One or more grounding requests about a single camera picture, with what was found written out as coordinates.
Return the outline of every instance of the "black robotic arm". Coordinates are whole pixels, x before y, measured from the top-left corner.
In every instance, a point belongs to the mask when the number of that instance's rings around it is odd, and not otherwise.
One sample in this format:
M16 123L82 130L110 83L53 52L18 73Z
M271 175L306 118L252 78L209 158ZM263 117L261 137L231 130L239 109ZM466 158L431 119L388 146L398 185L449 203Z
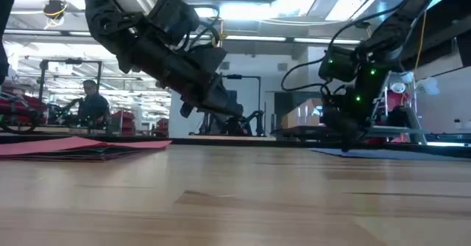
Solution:
M344 149L358 142L374 122L384 87L392 71L401 72L403 46L417 19L432 0L403 0L355 50L330 45L319 76L354 84L343 95L323 94L323 122L344 135Z
M226 51L212 45L188 51L176 46L200 22L193 7L181 0L158 0L148 16L126 13L116 0L85 0L90 33L116 55L119 68L133 66L181 95L180 113L187 117L193 108L241 116L242 106L230 100L216 73Z

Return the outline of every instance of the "red paper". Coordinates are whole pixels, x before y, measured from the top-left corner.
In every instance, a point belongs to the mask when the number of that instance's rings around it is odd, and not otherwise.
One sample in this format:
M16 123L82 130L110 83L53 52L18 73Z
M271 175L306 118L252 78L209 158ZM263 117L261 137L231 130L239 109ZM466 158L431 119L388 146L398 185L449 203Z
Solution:
M14 144L0 144L0 155L23 155L31 153L44 153L59 150L71 150L81 147L106 147L107 144L100 141L80 137L51 139Z
M51 139L43 141L23 142L15 144L0 144L0 156L45 153L61 150L75 150L97 147L136 147L160 149L168 146L171 141L150 141L136 143L107 143L73 136L70 138Z

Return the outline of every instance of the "wooden table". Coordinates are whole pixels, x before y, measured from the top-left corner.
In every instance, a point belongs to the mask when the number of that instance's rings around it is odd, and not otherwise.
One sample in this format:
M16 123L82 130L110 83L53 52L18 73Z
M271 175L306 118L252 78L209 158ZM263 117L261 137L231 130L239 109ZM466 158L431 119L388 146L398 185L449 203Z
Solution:
M0 163L0 245L470 245L471 164L170 146Z

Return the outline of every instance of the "wall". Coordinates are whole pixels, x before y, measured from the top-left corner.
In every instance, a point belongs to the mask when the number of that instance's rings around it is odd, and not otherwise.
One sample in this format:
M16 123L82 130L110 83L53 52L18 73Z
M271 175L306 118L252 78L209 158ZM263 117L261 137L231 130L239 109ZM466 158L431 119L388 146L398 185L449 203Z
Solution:
M271 115L274 112L274 100L271 92L281 91L281 79L284 71L278 71L278 63L287 63L288 68L297 65L288 55L228 55L224 61L230 62L230 69L222 71L223 74L242 74L247 76L261 76L261 110L266 110L264 124L270 132ZM258 81L256 79L224 80L227 90L237 91L238 103L244 106L244 115L250 115L258 109ZM169 119L169 134L172 138L187 138L188 133L198 133L203 114L194 111L187 119L180 115L182 107L180 95L171 93L171 108ZM255 133L256 120L250 122L252 132Z
M280 76L262 77L261 110L265 110L266 96L269 98L272 96L270 95L270 91L280 91L280 83ZM245 116L250 115L253 111L258 109L258 81L256 79L224 80L224 86L227 90L237 91L238 103L244 106ZM188 133L198 133L199 126L201 125L203 114L197 113L194 110L194 112L185 119L180 115L182 104L180 95L172 91L169 120L169 134L172 138L187 138ZM271 98L267 103L265 118L265 127L267 127L268 133L270 131L270 116L273 114L273 111L273 98ZM255 119L250 122L254 134L255 128L257 127L256 124Z
M299 63L317 60L324 56L323 47L308 47L300 55L299 60L292 60L288 55L228 55L224 61L230 62L230 69L222 71L223 74L242 74L247 76L261 76L261 110L265 110L264 124L266 133L271 132L271 116L275 112L275 98L273 92L281 91L281 80L284 71L278 71L278 63L287 63L288 69ZM311 83L323 83L318 76L320 63L302 67L293 71L286 80L286 87L297 87ZM340 82L329 84L331 90L341 85ZM237 91L238 103L244 106L244 115L250 115L258 109L258 85L255 79L224 80L227 90ZM308 88L303 91L319 91L319 87ZM193 112L188 119L180 115L182 102L180 95L171 93L171 109L169 120L169 133L172 138L186 138L188 133L198 132L203 115ZM255 133L256 121L251 121L252 132Z
M416 72L420 80L451 69L462 67L458 52L419 67ZM422 128L432 133L469 133L456 129L454 119L471 119L471 68L436 77L440 94L432 96L417 94L417 112L421 116Z

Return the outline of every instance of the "person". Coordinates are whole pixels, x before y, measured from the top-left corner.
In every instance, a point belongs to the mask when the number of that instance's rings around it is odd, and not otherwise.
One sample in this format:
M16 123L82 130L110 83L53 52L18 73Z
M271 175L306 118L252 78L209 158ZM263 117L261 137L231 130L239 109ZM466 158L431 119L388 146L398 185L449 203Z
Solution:
M98 126L103 124L109 111L108 101L96 90L96 82L86 80L83 82L86 97L80 103L79 118L89 122L95 122Z

